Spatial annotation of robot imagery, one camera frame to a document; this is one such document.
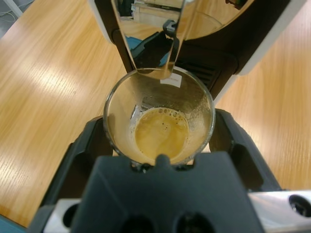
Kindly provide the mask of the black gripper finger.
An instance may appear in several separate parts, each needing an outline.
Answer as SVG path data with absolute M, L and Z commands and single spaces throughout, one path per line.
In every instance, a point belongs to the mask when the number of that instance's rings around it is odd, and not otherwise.
M 229 112 L 216 109 L 215 113 L 214 131 L 209 141 L 210 151 L 225 151 L 229 154 L 246 190 L 281 191 L 281 186 L 248 133 Z
M 103 117 L 87 122 L 67 148 L 40 206 L 54 205 L 59 199 L 79 199 L 96 159 L 112 154 L 113 148 L 104 132 Z

